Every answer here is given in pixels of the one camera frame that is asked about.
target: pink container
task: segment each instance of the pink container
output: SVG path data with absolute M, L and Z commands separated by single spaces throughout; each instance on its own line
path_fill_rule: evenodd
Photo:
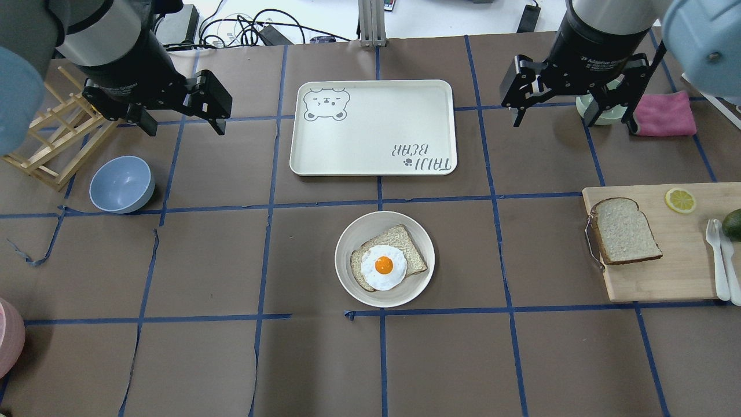
M 26 341 L 26 326 L 15 307 L 0 298 L 0 378 L 16 364 Z

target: table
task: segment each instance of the table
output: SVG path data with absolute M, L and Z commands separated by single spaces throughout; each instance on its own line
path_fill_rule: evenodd
M 654 49 L 654 30 L 641 51 Z M 648 92 L 689 90 L 695 137 L 585 128 L 568 97 L 512 128 L 499 81 L 515 53 L 542 59 L 552 39 L 177 53 L 182 73 L 211 69 L 233 95 L 223 137 L 201 120 L 156 112 L 156 137 L 117 128 L 66 193 L 0 165 L 0 240 L 34 260 L 49 252 L 33 268 L 0 244 L 0 296 L 23 315 L 28 339 L 0 385 L 0 411 L 735 416 L 741 309 L 610 303 L 583 242 L 580 190 L 738 181 L 741 135 L 680 80 L 671 57 Z M 299 86 L 349 79 L 449 82 L 455 172 L 293 174 Z M 121 154 L 150 163 L 156 193 L 136 214 L 101 214 L 87 187 Z M 429 287 L 386 310 L 355 301 L 333 268 L 342 230 L 379 209 L 419 221 L 438 251 Z

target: blue bowl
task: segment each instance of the blue bowl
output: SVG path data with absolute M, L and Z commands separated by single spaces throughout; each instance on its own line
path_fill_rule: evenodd
M 90 181 L 90 201 L 110 213 L 139 210 L 154 192 L 154 176 L 139 157 L 118 157 L 106 162 Z

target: egg yolk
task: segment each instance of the egg yolk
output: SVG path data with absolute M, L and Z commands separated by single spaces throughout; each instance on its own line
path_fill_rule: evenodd
M 376 259 L 376 271 L 380 274 L 387 274 L 393 270 L 393 262 L 389 257 L 381 256 Z

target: pink towel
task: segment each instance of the pink towel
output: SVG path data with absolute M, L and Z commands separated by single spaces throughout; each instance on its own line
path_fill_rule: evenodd
M 687 91 L 673 94 L 644 94 L 633 113 L 636 125 L 629 123 L 632 134 L 639 136 L 691 136 L 697 133 Z

